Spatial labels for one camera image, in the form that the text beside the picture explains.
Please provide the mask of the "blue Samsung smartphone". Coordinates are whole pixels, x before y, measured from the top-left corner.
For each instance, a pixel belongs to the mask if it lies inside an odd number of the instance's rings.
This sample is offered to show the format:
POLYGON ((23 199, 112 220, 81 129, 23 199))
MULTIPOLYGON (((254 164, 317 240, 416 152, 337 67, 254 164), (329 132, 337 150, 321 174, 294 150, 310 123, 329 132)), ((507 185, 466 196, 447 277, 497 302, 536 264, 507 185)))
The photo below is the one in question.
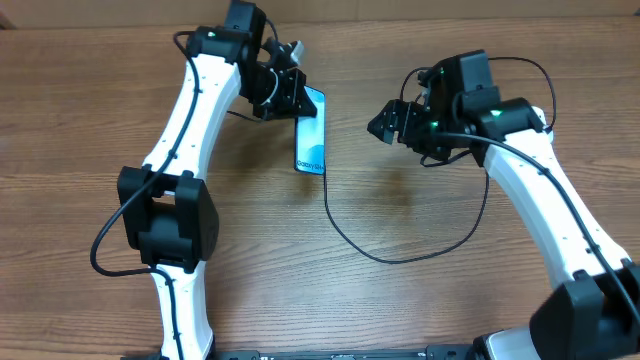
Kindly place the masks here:
POLYGON ((314 117, 299 117, 295 123, 294 169, 313 175, 325 174, 325 94, 309 86, 306 93, 316 107, 314 117))

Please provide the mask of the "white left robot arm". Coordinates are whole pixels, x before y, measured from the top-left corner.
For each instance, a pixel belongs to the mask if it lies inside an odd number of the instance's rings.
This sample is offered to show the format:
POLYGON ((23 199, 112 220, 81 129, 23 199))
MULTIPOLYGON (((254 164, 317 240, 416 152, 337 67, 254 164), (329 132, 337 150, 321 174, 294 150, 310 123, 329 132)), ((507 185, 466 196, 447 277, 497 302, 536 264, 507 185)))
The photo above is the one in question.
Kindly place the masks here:
POLYGON ((245 98, 259 122, 295 122, 296 170, 324 170, 325 95, 300 70, 304 45, 263 36, 271 22, 254 3, 234 1, 221 26, 184 32, 185 76, 168 123, 141 167, 122 168, 117 191, 129 246, 154 280, 163 323, 157 359, 212 359, 206 263, 220 220, 206 178, 221 125, 245 98))

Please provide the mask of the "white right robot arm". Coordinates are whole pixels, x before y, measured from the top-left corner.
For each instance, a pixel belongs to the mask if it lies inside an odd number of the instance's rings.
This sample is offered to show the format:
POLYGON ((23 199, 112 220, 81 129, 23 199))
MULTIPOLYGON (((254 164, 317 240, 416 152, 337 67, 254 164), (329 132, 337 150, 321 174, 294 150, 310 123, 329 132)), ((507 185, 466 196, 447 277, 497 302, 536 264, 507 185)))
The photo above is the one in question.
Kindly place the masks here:
POLYGON ((430 166, 468 151, 513 203, 544 258, 552 294, 527 325, 476 338, 466 359, 616 359, 639 350, 639 267, 598 224, 561 168, 552 128, 504 100, 482 50, 420 72, 423 102, 395 99, 368 124, 430 166))

